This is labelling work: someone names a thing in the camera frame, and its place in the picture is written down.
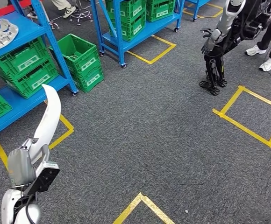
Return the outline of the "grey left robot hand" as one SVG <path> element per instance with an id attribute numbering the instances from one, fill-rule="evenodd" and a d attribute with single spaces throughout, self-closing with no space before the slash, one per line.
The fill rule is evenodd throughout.
<path id="1" fill-rule="evenodd" d="M 28 138 L 21 146 L 9 153 L 8 169 L 11 188 L 30 184 L 37 178 L 30 154 L 30 147 L 37 141 L 38 138 Z"/>

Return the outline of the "grey hand of bystander robot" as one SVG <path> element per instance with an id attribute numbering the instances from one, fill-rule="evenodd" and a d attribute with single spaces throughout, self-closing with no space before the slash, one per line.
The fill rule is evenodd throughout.
<path id="1" fill-rule="evenodd" d="M 214 30 L 203 28 L 200 31 L 204 33 L 203 38 L 207 38 L 206 42 L 201 48 L 201 53 L 204 55 L 212 51 L 217 43 L 218 39 L 222 35 L 222 32 L 217 28 Z"/>

